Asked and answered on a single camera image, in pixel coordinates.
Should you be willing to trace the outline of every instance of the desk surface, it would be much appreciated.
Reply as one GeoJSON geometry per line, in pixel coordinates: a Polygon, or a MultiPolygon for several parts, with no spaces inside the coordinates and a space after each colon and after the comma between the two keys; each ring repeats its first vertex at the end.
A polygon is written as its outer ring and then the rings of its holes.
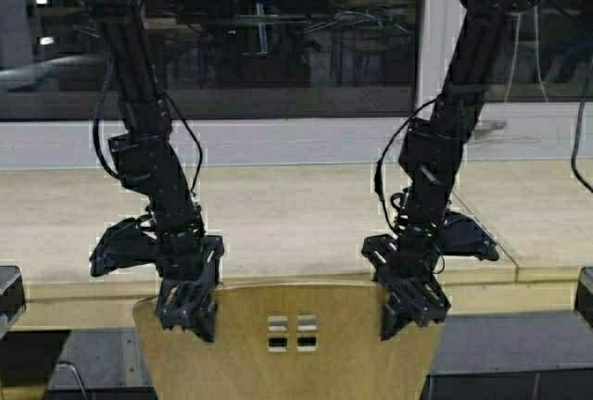
{"type": "MultiPolygon", "coordinates": [[[[593,161],[583,167],[590,174],[593,161]]],[[[156,272],[147,266],[93,280],[87,258],[106,227],[141,214],[146,200],[98,170],[0,175],[6,208],[0,213],[0,265],[20,266],[30,300],[20,327],[131,325],[132,301],[158,290],[156,272]]],[[[388,190],[405,184],[405,176],[390,168],[388,190]]],[[[360,245],[385,231],[371,165],[206,168],[200,193],[208,230],[226,244],[224,280],[369,279],[372,268],[360,256],[360,245]]],[[[593,197],[577,185],[567,164],[466,164],[459,193],[463,202],[455,198],[453,205],[476,214],[497,235],[501,260],[448,258],[439,279],[453,291],[454,309],[504,312],[516,297],[523,301],[511,310],[570,308],[578,270],[593,264],[593,197]],[[532,299],[525,281],[538,281],[548,291],[532,299]],[[517,288],[524,294],[515,296],[517,288]]]]}
{"type": "MultiPolygon", "coordinates": [[[[590,180],[593,160],[579,167],[590,180]]],[[[560,281],[593,265],[593,195],[564,161],[468,164],[458,195],[498,236],[518,281],[560,281]]]]}

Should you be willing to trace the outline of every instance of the black robotic arm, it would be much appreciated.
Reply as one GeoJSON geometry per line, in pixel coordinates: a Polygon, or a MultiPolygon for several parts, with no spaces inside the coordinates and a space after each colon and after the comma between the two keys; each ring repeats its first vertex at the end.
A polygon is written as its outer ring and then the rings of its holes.
{"type": "Polygon", "coordinates": [[[163,279],[157,305],[163,327],[179,325],[213,341],[216,304],[210,292],[219,282],[222,238],[206,235],[200,206],[170,145],[169,98],[150,61],[144,0],[82,1],[112,56],[120,86],[127,132],[109,139],[113,174],[150,201],[143,216],[107,229],[91,256],[91,274],[154,263],[163,279]]]}
{"type": "MultiPolygon", "coordinates": [[[[448,209],[463,156],[488,89],[509,14],[540,0],[461,0],[467,8],[454,57],[431,118],[410,120],[399,165],[411,186],[394,195],[393,235],[367,238],[364,254],[375,278],[388,292],[382,338],[389,339],[415,321],[427,326],[447,316],[450,303],[435,278],[442,256],[475,256],[496,261],[495,241],[472,219],[448,209]]],[[[381,168],[375,191],[385,208],[381,168]]]]}

